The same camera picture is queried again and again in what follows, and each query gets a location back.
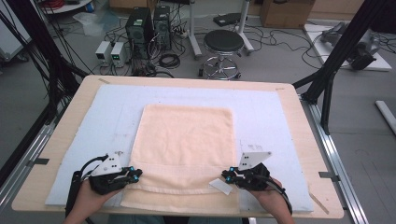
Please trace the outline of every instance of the computer tower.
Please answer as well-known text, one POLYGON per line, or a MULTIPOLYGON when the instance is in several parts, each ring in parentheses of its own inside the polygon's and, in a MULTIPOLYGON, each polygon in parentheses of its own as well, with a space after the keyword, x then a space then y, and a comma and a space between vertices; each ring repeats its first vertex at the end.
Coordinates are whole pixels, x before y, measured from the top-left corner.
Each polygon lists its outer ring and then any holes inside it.
POLYGON ((160 49, 172 49, 171 8, 169 6, 156 6, 154 11, 154 31, 157 36, 157 46, 160 49))
POLYGON ((149 59, 149 42, 154 37, 151 13, 148 7, 135 7, 125 24, 132 44, 133 59, 149 59))

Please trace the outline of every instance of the gray floor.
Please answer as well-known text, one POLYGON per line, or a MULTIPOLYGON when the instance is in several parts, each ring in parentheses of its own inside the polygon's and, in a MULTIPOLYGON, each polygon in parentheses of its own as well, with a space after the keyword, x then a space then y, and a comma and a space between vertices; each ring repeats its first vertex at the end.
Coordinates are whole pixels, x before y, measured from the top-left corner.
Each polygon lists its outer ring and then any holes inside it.
MULTIPOLYGON (((62 22, 73 21, 70 14, 61 17, 62 22)), ((211 16, 197 19, 197 33, 205 33, 216 25, 211 16)), ((260 24, 257 18, 249 18, 248 24, 260 24)), ((81 57, 85 64, 93 69, 99 62, 94 52, 103 40, 102 36, 85 36, 81 25, 73 23, 62 25, 69 29, 66 40, 81 57)), ((263 29, 268 36, 271 29, 263 29)), ((304 36, 300 30, 287 32, 304 36)), ((258 38, 254 34, 248 37, 258 38)), ((203 35, 197 35, 202 43, 203 35)), ((292 48, 307 46, 301 38, 276 33, 277 42, 286 42, 292 48)), ((181 57, 181 66, 172 70, 175 77, 198 78, 201 63, 209 56, 195 61, 190 43, 183 41, 187 48, 181 57)), ((252 42, 255 49, 260 45, 252 42)), ((282 82, 293 83, 306 77, 317 69, 307 65, 301 59, 304 50, 291 51, 286 45, 262 46, 250 56, 235 57, 242 77, 240 81, 282 82)), ((381 50, 380 55, 392 66, 396 67, 395 54, 381 50)), ((306 60, 318 67, 316 58, 306 60)), ((76 64, 85 70, 85 66, 75 57, 76 64)), ((0 148, 2 156, 0 165, 12 153, 23 136, 27 133, 48 99, 44 84, 32 63, 12 62, 1 68, 0 76, 0 148)), ((105 70, 95 68, 95 74, 105 70)), ((375 106, 376 100, 383 100, 396 114, 396 70, 389 72, 351 71, 340 69, 334 81, 332 109, 330 115, 330 132, 346 167, 348 176, 361 201, 364 212, 371 223, 396 222, 396 137, 375 106)), ((302 93, 307 87, 297 92, 302 93)), ((7 206, 1 212, 0 223, 48 223, 61 222, 63 214, 23 213, 13 211, 7 206)), ((95 216, 97 223, 106 223, 106 216, 95 216)), ((342 219, 296 219, 297 223, 351 223, 348 212, 342 219)), ((275 223, 272 219, 259 219, 259 223, 275 223)))

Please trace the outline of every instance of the peach towel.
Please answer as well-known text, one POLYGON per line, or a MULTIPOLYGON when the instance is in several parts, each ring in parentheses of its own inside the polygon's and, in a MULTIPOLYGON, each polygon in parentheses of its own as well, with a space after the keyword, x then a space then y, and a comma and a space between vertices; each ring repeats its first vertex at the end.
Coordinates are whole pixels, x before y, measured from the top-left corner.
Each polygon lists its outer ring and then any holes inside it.
POLYGON ((143 174, 124 191, 121 205, 178 213, 239 213, 236 188, 227 196, 208 184, 236 165, 234 141, 229 109, 147 105, 130 160, 143 174))

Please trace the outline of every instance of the cardboard box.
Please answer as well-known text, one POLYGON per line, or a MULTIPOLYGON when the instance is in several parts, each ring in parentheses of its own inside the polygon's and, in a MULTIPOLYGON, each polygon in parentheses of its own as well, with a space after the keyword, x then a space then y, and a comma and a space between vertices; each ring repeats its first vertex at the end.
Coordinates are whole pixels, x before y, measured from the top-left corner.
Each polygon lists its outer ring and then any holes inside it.
POLYGON ((318 0, 309 18, 350 21, 364 0, 318 0))
POLYGON ((109 0, 110 7, 128 11, 134 7, 149 7, 151 12, 157 5, 157 0, 109 0))
POLYGON ((289 0, 276 4, 264 0, 260 18, 263 27, 303 29, 315 0, 289 0))
POLYGON ((247 14, 251 16, 259 16, 262 10, 262 3, 251 1, 248 5, 247 14))

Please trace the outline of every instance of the wooden table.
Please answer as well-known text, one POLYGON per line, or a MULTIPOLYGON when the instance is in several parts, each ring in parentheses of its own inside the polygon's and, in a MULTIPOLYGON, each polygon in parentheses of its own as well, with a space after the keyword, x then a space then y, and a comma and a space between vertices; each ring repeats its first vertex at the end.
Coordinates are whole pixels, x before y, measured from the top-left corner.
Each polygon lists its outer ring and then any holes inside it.
MULTIPOLYGON (((344 210, 329 178, 320 178, 318 172, 327 172, 317 142, 309 126, 295 89, 290 84, 201 79, 177 79, 154 77, 106 77, 89 76, 65 111, 40 158, 48 158, 47 165, 35 165, 13 201, 17 211, 58 211, 62 206, 47 206, 45 201, 56 178, 64 153, 70 147, 80 123, 83 121, 97 90, 101 85, 122 84, 136 86, 187 87, 210 89, 235 89, 249 91, 276 91, 280 98, 290 128, 304 177, 307 181, 314 212, 295 213, 294 217, 341 218, 344 210)), ((103 208, 105 213, 155 214, 154 211, 125 207, 103 208)), ((268 214, 241 211, 239 217, 268 217, 268 214)))

